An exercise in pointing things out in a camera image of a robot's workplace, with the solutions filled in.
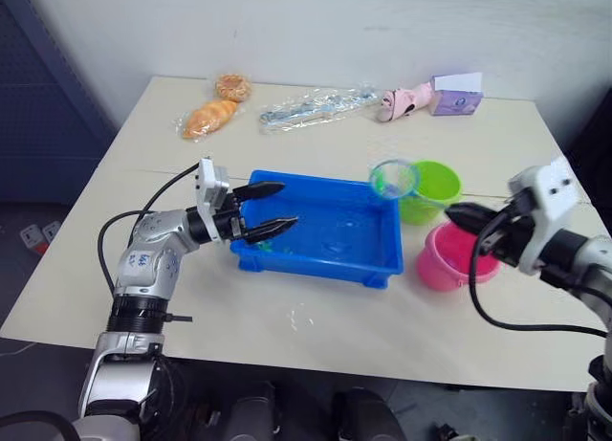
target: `pink cup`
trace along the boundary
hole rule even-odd
[[[423,282],[435,291],[453,291],[467,284],[471,250],[475,241],[475,235],[452,223],[442,224],[431,231],[417,258],[417,272]],[[476,282],[489,281],[497,271],[497,259],[490,255],[480,256]]]

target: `white wall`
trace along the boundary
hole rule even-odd
[[[610,85],[611,0],[33,0],[111,120],[151,75],[411,86],[483,71],[561,144]]]

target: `green cup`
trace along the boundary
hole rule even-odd
[[[433,161],[416,162],[420,182],[416,194],[400,200],[406,224],[423,225],[461,199],[461,180],[452,168]]]

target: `pink toy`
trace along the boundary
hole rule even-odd
[[[438,226],[429,233],[425,247],[417,258],[417,272],[423,282],[435,291],[453,291],[468,283],[470,256],[476,236],[452,223]],[[499,261],[480,256],[476,282],[485,283],[499,271]]]
[[[387,90],[382,97],[382,106],[378,113],[381,122],[389,122],[412,111],[427,106],[433,99],[433,90],[429,82],[419,84],[412,90]]]

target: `white table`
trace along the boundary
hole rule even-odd
[[[173,121],[210,99],[209,88],[201,79],[154,77],[102,165],[177,173],[210,155],[234,178],[265,167],[362,181],[379,160],[431,159],[455,168],[466,193],[506,197],[516,173],[560,154],[536,106],[524,100],[484,99],[468,117],[433,118],[424,110],[390,123],[356,116],[264,135],[262,107],[310,90],[267,84],[254,84],[246,112],[222,131],[204,142],[177,143]]]

